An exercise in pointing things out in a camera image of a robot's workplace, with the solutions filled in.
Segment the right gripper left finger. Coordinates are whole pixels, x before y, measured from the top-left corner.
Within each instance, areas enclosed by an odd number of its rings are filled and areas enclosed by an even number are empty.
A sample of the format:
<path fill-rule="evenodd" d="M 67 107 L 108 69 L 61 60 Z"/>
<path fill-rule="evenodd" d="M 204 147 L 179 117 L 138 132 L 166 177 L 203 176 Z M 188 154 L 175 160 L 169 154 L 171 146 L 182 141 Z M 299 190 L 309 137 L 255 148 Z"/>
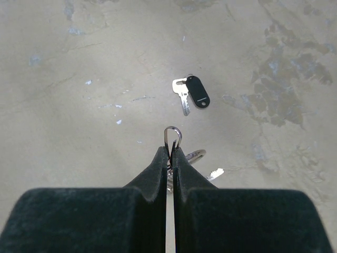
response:
<path fill-rule="evenodd" d="M 168 156 L 120 188 L 35 188 L 16 202 L 1 252 L 164 252 Z"/>

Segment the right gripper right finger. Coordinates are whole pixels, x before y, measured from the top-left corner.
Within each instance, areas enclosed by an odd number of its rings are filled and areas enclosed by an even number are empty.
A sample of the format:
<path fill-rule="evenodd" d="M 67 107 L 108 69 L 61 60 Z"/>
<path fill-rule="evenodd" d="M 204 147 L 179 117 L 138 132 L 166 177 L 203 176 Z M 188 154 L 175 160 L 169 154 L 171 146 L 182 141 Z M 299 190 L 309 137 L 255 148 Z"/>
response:
<path fill-rule="evenodd" d="M 302 191 L 220 189 L 172 153 L 177 252 L 332 252 Z"/>

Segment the metal keyring with keys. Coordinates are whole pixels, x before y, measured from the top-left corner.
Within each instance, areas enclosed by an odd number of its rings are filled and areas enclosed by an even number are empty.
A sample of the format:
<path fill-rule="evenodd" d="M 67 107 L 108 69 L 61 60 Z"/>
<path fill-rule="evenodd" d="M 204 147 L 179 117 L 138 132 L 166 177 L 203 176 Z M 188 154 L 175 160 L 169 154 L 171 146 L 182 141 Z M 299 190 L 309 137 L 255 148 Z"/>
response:
<path fill-rule="evenodd" d="M 174 140 L 173 141 L 173 145 L 171 148 L 171 151 L 169 149 L 169 143 L 168 143 L 168 130 L 173 130 L 175 131 L 175 133 L 178 136 L 178 140 Z M 168 126 L 165 128 L 164 130 L 164 144 L 165 144 L 165 148 L 166 148 L 166 152 L 168 154 L 168 162 L 167 162 L 167 193 L 168 194 L 172 194 L 173 193 L 173 168 L 171 165 L 171 153 L 176 149 L 180 147 L 182 141 L 182 133 L 181 131 L 175 127 L 175 126 Z M 185 156 L 185 158 L 187 159 L 187 161 L 189 162 L 189 164 L 193 164 L 197 161 L 199 161 L 201 158 L 203 158 L 206 155 L 206 151 L 205 150 L 196 150 L 193 151 L 189 154 L 187 154 Z M 206 179 L 208 181 L 213 181 L 216 178 L 218 178 L 219 176 L 221 176 L 224 173 L 224 169 L 222 168 L 218 168 L 214 171 L 212 171 L 207 177 Z"/>

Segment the silver key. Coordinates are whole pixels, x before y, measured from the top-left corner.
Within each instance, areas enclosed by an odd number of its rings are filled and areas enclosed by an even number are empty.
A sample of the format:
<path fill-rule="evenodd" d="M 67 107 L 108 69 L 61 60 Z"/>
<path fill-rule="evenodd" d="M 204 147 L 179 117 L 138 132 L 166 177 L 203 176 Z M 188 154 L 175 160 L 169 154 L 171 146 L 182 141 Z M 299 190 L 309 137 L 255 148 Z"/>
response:
<path fill-rule="evenodd" d="M 187 101 L 187 98 L 189 96 L 189 90 L 186 86 L 186 81 L 186 77 L 182 79 L 175 79 L 172 81 L 172 90 L 174 93 L 178 94 L 181 99 L 184 116 L 188 116 L 190 113 L 190 107 Z"/>

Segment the black key tag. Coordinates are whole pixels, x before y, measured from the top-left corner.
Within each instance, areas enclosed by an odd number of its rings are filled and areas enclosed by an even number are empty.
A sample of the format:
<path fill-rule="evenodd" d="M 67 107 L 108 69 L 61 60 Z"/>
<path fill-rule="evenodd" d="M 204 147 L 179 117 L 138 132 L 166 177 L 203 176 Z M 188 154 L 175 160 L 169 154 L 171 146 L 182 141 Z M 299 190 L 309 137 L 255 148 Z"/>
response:
<path fill-rule="evenodd" d="M 197 76 L 187 77 L 186 86 L 194 104 L 198 108 L 204 109 L 210 105 L 210 97 Z"/>

